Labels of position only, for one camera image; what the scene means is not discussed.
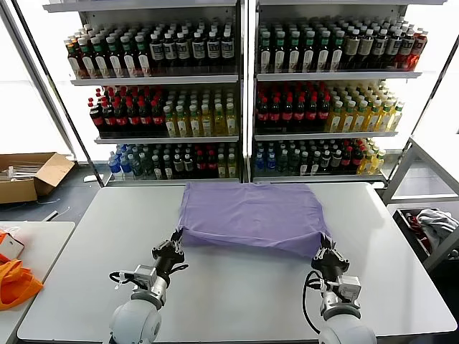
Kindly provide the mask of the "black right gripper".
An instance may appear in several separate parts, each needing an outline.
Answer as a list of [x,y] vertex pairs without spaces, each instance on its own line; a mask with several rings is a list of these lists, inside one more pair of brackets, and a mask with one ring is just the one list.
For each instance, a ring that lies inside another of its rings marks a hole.
[[336,248],[336,242],[329,236],[321,235],[320,247],[311,262],[311,267],[321,273],[327,282],[336,282],[338,277],[347,272],[349,261]]

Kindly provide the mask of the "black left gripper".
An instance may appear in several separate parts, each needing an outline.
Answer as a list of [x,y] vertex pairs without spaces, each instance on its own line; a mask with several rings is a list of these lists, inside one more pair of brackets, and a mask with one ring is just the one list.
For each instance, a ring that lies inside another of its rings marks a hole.
[[162,241],[152,249],[156,274],[161,278],[169,277],[170,274],[185,269],[182,235],[182,232],[174,231],[169,239]]

